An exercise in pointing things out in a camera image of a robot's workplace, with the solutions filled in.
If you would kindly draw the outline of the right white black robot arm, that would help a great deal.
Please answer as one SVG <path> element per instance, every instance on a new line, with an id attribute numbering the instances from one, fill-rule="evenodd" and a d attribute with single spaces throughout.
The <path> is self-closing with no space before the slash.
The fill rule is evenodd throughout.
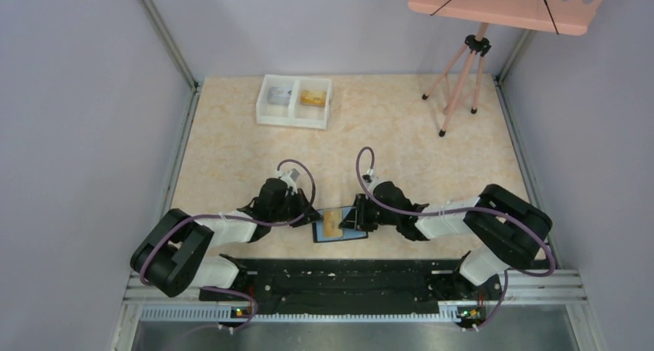
<path id="1" fill-rule="evenodd" d="M 339 228 L 375 231 L 393 226 L 410 241 L 451 235 L 475 235 L 482 245 L 466 254 L 458 274 L 480 286 L 509 268 L 526 270 L 551 231 L 551 218 L 497 184 L 479 195 L 451 204 L 417 204 L 391 181 L 374 181 L 357 194 Z"/>

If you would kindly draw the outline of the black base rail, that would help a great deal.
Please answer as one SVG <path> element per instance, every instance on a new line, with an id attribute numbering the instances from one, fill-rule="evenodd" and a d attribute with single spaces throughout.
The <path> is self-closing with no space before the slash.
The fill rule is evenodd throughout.
<path id="1" fill-rule="evenodd" d="M 469 310 L 496 301 L 501 279 L 475 286 L 459 274 L 458 260 L 436 259 L 238 259 L 230 271 L 204 263 L 192 286 L 201 301 L 231 300 L 208 286 L 243 292 L 258 304 L 258 314 L 391 316 L 437 314 L 448 301 Z"/>

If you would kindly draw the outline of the pink perforated board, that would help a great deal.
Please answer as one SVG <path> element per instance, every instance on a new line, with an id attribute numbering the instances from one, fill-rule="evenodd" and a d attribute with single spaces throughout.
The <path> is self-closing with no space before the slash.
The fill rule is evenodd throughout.
<path id="1" fill-rule="evenodd" d="M 584 35 L 603 0 L 408 0 L 416 13 L 560 35 Z"/>

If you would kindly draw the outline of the orange card in tray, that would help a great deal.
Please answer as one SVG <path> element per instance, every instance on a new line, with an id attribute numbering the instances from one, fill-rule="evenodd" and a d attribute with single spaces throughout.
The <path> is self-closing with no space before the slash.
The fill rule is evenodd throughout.
<path id="1" fill-rule="evenodd" d="M 300 104 L 305 106 L 324 107 L 327 103 L 328 93 L 322 90 L 302 90 Z"/>

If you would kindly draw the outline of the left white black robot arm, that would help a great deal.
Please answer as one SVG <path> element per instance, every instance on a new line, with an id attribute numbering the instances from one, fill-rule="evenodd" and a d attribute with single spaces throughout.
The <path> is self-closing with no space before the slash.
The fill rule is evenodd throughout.
<path id="1" fill-rule="evenodd" d="M 268 178 L 258 196 L 227 214 L 193 217 L 170 209 L 133 253 L 130 267 L 144 285 L 171 298 L 190 286 L 228 289 L 242 269 L 233 258 L 207 259 L 209 249 L 256 242 L 276 225 L 298 227 L 321 220 L 291 177 Z"/>

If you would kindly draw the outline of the silver card in tray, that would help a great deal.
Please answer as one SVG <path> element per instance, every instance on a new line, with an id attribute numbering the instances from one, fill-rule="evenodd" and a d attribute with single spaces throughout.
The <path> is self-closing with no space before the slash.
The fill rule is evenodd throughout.
<path id="1" fill-rule="evenodd" d="M 267 101 L 271 105 L 288 106 L 292 93 L 291 86 L 271 86 L 268 88 Z"/>

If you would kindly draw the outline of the pink tripod stand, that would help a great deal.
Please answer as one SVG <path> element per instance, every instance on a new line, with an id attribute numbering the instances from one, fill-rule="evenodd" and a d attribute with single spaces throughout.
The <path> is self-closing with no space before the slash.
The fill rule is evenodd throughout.
<path id="1" fill-rule="evenodd" d="M 422 94 L 421 99 L 427 100 L 434 90 L 439 86 L 440 82 L 443 80 L 448 81 L 449 73 L 453 66 L 460 60 L 460 58 L 467 53 L 466 59 L 463 64 L 463 68 L 458 74 L 457 81 L 454 84 L 453 90 L 447 88 L 447 104 L 444 108 L 445 120 L 439 129 L 438 136 L 445 137 L 447 134 L 448 127 L 453 118 L 454 110 L 462 103 L 462 101 L 472 96 L 472 104 L 470 108 L 470 113 L 475 115 L 478 111 L 478 104 L 480 98 L 480 89 L 482 83 L 482 76 L 484 74 L 484 64 L 486 54 L 491 49 L 490 40 L 485 36 L 489 27 L 489 23 L 481 22 L 479 28 L 475 34 L 468 35 L 463 45 L 458 49 L 457 53 L 447 64 L 445 70 L 433 81 L 430 87 Z M 471 93 L 464 95 L 464 85 L 467 81 L 468 76 L 470 75 L 470 70 L 473 67 L 473 64 L 477 62 L 477 71 L 475 86 Z"/>

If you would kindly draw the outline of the white two-compartment tray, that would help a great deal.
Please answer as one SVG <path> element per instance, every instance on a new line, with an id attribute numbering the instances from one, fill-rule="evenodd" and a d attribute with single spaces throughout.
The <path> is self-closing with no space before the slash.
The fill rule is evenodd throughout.
<path id="1" fill-rule="evenodd" d="M 267 101 L 271 86 L 291 86 L 293 93 L 288 106 L 271 105 Z M 322 90 L 328 93 L 324 107 L 300 104 L 302 90 Z M 333 97 L 332 80 L 317 76 L 283 76 L 267 74 L 264 76 L 255 104 L 256 123 L 278 127 L 298 127 L 325 130 L 330 117 Z"/>

